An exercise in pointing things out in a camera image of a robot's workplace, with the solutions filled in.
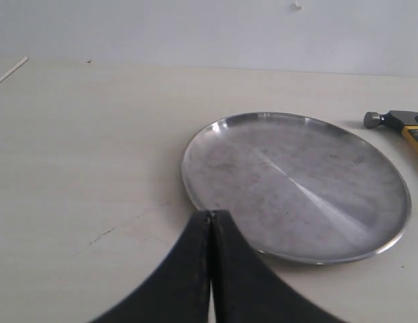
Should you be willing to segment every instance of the round metal tray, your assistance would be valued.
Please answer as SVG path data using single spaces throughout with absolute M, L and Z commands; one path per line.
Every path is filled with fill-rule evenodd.
M 312 264 L 360 260 L 400 239 L 411 200 L 374 146 L 293 114 L 231 116 L 200 131 L 182 179 L 198 209 L 227 209 L 250 245 Z

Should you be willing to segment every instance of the table surface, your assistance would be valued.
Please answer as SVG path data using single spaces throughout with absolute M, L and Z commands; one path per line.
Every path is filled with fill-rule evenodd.
M 368 110 L 396 109 L 418 111 L 418 78 L 29 60 L 0 84 L 0 322 L 87 322 L 136 288 L 193 210 L 179 174 L 189 139 L 260 110 L 369 141 L 413 202 L 403 239 L 379 256 L 263 260 L 344 320 L 418 322 L 418 156 L 388 129 L 361 125 Z

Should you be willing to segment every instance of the black curved object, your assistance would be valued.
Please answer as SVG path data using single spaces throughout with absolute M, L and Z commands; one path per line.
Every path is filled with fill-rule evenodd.
M 193 213 L 156 271 L 93 323 L 206 323 L 210 283 L 219 323 L 338 323 L 279 279 L 227 211 Z

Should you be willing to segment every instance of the white wall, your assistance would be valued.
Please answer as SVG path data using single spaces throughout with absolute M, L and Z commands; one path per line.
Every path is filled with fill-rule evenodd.
M 0 0 L 0 53 L 418 75 L 418 0 Z

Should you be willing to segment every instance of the metal plate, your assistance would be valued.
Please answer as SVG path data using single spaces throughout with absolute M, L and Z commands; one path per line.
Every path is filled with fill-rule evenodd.
M 231 116 L 200 131 L 182 161 L 198 209 L 227 209 L 257 250 L 331 264 L 400 239 L 411 200 L 374 146 L 332 124 L 283 113 Z

